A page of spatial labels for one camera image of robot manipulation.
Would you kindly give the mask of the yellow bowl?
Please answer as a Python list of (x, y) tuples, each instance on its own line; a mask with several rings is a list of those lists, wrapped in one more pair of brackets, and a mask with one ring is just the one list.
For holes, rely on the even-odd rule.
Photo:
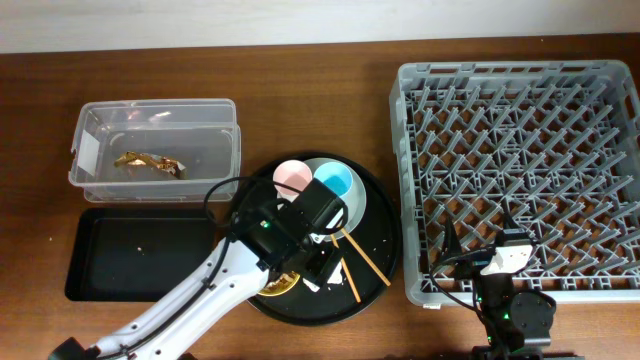
[(259, 296), (275, 297), (291, 290), (300, 280), (301, 276), (296, 272), (270, 272), (268, 281)]

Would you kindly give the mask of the wooden chopstick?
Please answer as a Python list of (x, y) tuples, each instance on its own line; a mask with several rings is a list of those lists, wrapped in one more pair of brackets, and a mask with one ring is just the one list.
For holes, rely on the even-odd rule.
[(350, 235), (349, 232), (343, 227), (340, 229), (341, 233), (348, 240), (348, 242), (354, 247), (354, 249), (358, 252), (358, 254), (364, 259), (364, 261), (369, 265), (369, 267), (374, 271), (374, 273), (381, 279), (381, 281), (387, 286), (391, 286), (390, 280), (386, 277), (386, 275), (378, 268), (378, 266), (371, 260), (371, 258), (364, 252), (364, 250), (360, 247), (360, 245), (355, 241), (355, 239)]
[[(338, 245), (338, 242), (337, 242), (336, 237), (335, 237), (334, 235), (330, 235), (330, 238), (331, 238), (331, 241), (332, 241), (333, 245), (334, 245), (336, 248), (338, 248), (338, 249), (339, 249), (339, 245)], [(354, 295), (354, 298), (355, 298), (355, 300), (356, 300), (356, 303), (361, 303), (361, 297), (360, 297), (360, 295), (359, 295), (358, 289), (357, 289), (357, 287), (356, 287), (356, 285), (355, 285), (355, 282), (354, 282), (354, 280), (353, 280), (353, 278), (352, 278), (352, 276), (351, 276), (351, 273), (350, 273), (349, 267), (348, 267), (348, 265), (347, 265), (346, 260), (344, 259), (344, 257), (343, 257), (343, 258), (341, 258), (341, 266), (342, 266), (342, 269), (343, 269), (343, 271), (344, 271), (344, 273), (345, 273), (345, 276), (346, 276), (346, 278), (347, 278), (347, 281), (348, 281), (348, 284), (349, 284), (349, 286), (350, 286), (350, 289), (351, 289), (351, 291), (352, 291), (352, 293), (353, 293), (353, 295)]]

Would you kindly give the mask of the pink plastic cup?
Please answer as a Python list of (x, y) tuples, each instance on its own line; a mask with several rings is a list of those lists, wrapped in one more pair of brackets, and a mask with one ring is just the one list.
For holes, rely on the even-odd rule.
[(287, 160), (282, 162), (274, 171), (272, 180), (287, 185), (287, 188), (275, 186), (281, 198), (291, 202), (303, 191), (313, 178), (308, 165), (299, 160)]

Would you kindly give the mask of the white napkin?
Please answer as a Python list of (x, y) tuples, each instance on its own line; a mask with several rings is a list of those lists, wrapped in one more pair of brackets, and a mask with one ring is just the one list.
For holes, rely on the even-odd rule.
[(318, 292), (325, 285), (329, 285), (329, 284), (341, 285), (343, 283), (342, 269), (343, 269), (342, 262), (339, 261), (336, 268), (332, 272), (331, 276), (323, 285), (321, 286), (315, 285), (306, 279), (302, 279), (303, 284), (314, 293)]

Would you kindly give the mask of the blue plastic cup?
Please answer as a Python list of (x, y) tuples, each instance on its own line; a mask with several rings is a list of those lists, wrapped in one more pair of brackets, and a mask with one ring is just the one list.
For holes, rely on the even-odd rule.
[(354, 183), (349, 168), (337, 161), (329, 161), (320, 165), (314, 172), (314, 178), (343, 199), (350, 194)]

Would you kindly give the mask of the gold foil wrapper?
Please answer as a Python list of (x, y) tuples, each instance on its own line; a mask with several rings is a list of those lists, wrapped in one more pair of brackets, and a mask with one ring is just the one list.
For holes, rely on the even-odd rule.
[(187, 178), (185, 165), (173, 158), (155, 154), (127, 151), (114, 161), (114, 165), (116, 167), (124, 165), (147, 166), (168, 173), (180, 180)]

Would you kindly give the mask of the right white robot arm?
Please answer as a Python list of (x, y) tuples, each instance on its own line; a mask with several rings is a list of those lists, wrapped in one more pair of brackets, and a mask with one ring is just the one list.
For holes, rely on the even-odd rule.
[(435, 270), (452, 267), (453, 278), (472, 282), (468, 306), (483, 324), (488, 344), (472, 359), (542, 359), (550, 345), (556, 301), (539, 290), (518, 290), (513, 276), (529, 262), (535, 241), (510, 215), (493, 244), (465, 252), (452, 221), (445, 223), (444, 249)]

